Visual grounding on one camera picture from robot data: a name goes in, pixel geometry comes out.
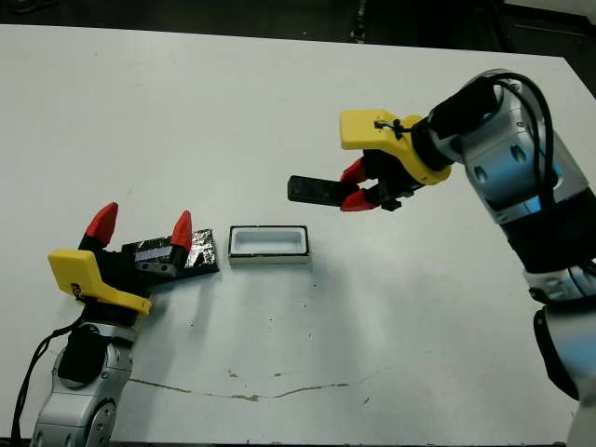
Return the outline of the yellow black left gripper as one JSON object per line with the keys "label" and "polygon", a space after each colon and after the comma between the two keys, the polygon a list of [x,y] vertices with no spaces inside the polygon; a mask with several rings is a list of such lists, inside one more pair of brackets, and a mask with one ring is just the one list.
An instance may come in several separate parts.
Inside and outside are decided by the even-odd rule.
{"label": "yellow black left gripper", "polygon": [[118,204],[101,208],[88,225],[79,250],[56,249],[47,258],[61,291],[89,304],[148,313],[151,289],[179,278],[192,244],[192,217],[185,210],[174,225],[165,258],[137,260],[131,251],[105,251],[115,231]]}

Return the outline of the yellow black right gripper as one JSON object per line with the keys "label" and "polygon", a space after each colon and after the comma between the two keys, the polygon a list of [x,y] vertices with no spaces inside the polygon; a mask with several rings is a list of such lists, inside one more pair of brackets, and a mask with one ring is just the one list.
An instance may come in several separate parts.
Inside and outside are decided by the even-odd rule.
{"label": "yellow black right gripper", "polygon": [[452,161],[437,149],[428,120],[419,115],[399,119],[383,109],[343,111],[340,137],[343,149],[362,152],[340,177],[357,187],[343,201],[343,212],[396,210],[402,197],[451,174]]}

